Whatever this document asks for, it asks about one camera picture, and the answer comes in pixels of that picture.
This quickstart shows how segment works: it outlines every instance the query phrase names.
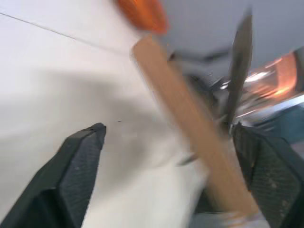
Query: black plastic part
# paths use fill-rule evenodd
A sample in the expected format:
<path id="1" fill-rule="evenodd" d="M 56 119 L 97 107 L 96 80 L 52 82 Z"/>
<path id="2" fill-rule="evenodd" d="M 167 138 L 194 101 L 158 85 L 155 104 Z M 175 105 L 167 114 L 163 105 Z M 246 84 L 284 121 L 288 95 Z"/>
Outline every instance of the black plastic part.
<path id="1" fill-rule="evenodd" d="M 69 136 L 36 173 L 0 228 L 80 228 L 105 134 L 106 127 L 97 123 Z"/>
<path id="2" fill-rule="evenodd" d="M 288 142 L 238 124 L 233 140 L 248 188 L 271 228 L 304 227 L 304 161 Z"/>

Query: orange object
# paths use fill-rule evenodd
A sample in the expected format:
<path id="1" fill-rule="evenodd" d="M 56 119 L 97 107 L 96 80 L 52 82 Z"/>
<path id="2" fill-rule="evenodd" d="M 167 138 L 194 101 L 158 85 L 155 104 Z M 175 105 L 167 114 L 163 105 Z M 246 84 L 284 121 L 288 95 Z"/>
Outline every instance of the orange object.
<path id="1" fill-rule="evenodd" d="M 117 0 L 117 4 L 138 29 L 158 34 L 167 32 L 166 14 L 158 0 Z"/>

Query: wooden handle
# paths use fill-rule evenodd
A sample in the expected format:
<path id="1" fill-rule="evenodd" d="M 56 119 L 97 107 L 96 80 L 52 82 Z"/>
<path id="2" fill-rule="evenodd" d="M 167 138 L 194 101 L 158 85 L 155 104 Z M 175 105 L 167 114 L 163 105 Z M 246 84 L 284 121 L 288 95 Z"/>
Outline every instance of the wooden handle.
<path id="1" fill-rule="evenodd" d="M 225 148 L 208 115 L 199 108 L 182 75 L 168 64 L 167 54 L 151 36 L 140 40 L 133 54 L 158 98 L 167 106 L 197 155 L 210 170 L 212 193 L 223 209 L 250 215 L 258 211 L 241 177 L 224 155 Z"/>

